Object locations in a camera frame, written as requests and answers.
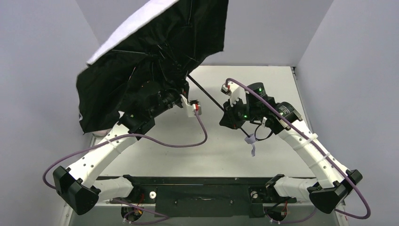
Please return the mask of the purple umbrella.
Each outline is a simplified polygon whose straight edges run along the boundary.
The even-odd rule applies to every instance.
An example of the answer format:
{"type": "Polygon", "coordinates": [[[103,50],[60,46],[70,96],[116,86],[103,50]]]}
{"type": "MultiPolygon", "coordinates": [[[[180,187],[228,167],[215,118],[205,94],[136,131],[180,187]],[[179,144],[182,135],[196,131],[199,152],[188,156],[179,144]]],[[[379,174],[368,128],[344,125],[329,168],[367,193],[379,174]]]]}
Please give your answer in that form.
{"type": "Polygon", "coordinates": [[[77,76],[80,126],[111,129],[162,89],[189,93],[187,76],[223,51],[229,2],[151,0],[126,19],[77,76]]]}

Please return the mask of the pink zippered umbrella case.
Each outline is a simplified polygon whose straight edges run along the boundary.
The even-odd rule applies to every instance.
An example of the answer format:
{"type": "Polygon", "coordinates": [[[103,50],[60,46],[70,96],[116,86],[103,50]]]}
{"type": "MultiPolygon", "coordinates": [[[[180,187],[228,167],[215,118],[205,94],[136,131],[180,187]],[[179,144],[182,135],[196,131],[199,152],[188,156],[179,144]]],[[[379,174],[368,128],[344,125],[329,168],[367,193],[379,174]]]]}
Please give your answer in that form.
{"type": "Polygon", "coordinates": [[[92,132],[92,134],[94,137],[105,137],[110,131],[111,129],[104,129],[104,130],[94,131],[92,132]]]}

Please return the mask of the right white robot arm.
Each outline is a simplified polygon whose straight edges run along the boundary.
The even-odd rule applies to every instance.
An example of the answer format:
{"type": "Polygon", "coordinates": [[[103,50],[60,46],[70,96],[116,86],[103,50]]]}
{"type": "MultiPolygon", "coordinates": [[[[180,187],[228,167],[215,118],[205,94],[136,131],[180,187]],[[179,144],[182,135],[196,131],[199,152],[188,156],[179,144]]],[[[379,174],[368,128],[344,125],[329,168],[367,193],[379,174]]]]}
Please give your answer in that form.
{"type": "Polygon", "coordinates": [[[278,174],[266,185],[267,193],[274,198],[295,198],[310,201],[318,210],[331,213],[352,192],[363,176],[350,170],[335,159],[318,141],[301,114],[288,102],[276,102],[268,96],[261,82],[244,87],[246,100],[239,97],[241,86],[225,82],[221,92],[229,99],[223,104],[220,126],[239,129],[249,121],[258,121],[285,141],[314,174],[311,179],[291,178],[278,174]]]}

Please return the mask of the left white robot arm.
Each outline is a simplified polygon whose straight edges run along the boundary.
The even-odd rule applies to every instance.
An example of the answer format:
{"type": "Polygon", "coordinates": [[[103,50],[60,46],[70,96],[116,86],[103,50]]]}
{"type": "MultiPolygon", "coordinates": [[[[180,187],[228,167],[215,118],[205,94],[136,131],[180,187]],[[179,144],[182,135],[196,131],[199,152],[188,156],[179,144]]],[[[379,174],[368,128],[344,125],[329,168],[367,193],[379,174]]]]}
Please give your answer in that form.
{"type": "Polygon", "coordinates": [[[53,179],[57,194],[77,215],[89,212],[101,201],[126,198],[134,185],[126,176],[98,180],[101,173],[128,147],[141,138],[150,139],[146,133],[155,125],[155,117],[179,106],[187,116],[200,115],[198,101],[188,101],[186,94],[160,93],[144,99],[144,104],[124,111],[109,133],[95,146],[84,150],[85,155],[68,167],[57,167],[53,179]]]}

